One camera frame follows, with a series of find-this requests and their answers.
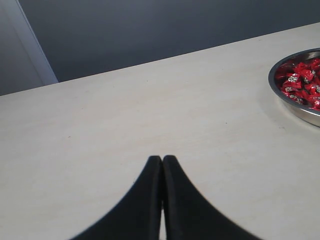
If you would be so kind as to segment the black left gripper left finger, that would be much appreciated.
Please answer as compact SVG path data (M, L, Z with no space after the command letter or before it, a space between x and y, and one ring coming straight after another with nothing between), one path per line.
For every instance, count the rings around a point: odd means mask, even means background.
M150 156L137 180L106 215L74 240L158 240L160 236L163 162Z

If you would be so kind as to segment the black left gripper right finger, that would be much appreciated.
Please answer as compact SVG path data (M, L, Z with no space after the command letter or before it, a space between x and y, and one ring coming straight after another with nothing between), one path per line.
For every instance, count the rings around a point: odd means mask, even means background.
M163 158L164 217L168 240L258 240L207 201L174 155Z

